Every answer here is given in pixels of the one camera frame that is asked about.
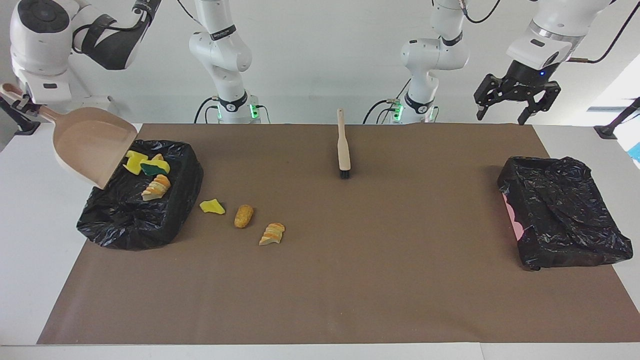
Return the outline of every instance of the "brush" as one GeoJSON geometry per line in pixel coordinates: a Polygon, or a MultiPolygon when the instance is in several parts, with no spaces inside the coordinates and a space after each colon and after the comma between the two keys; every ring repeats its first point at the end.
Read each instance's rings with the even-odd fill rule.
{"type": "Polygon", "coordinates": [[[344,110],[338,109],[338,167],[340,178],[349,179],[351,172],[351,158],[349,157],[349,143],[344,133],[344,110]]]}

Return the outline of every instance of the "toy croissant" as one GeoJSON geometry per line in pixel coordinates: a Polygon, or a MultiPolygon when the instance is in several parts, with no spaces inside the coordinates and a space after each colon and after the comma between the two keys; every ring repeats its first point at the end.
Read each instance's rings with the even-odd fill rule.
{"type": "Polygon", "coordinates": [[[149,201],[154,199],[160,199],[169,190],[171,183],[169,179],[159,174],[156,178],[147,185],[145,191],[142,192],[142,200],[149,201]]]}

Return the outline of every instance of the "brown oval food item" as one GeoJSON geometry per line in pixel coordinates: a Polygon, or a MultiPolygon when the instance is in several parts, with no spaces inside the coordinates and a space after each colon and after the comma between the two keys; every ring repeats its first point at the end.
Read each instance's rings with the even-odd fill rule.
{"type": "Polygon", "coordinates": [[[243,229],[249,225],[251,217],[253,216],[253,208],[250,205],[242,205],[238,208],[236,218],[234,219],[234,226],[238,229],[243,229]]]}

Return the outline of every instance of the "dustpan handle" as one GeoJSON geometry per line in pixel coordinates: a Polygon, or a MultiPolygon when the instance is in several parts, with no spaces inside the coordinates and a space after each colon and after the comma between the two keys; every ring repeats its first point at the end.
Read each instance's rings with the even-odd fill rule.
{"type": "MultiPolygon", "coordinates": [[[[12,104],[15,101],[22,100],[22,90],[15,86],[14,84],[4,83],[2,84],[2,88],[0,89],[0,93],[8,103],[12,104]]],[[[60,117],[59,113],[49,109],[48,107],[41,105],[38,109],[38,115],[43,119],[56,123],[56,120],[60,117]]]]}

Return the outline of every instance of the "black circular joint cap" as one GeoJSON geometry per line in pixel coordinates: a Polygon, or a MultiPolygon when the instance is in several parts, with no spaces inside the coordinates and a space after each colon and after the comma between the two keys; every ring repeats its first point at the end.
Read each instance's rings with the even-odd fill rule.
{"type": "Polygon", "coordinates": [[[69,26],[69,15],[51,0],[22,0],[18,3],[20,21],[36,33],[59,33],[69,26]]]}

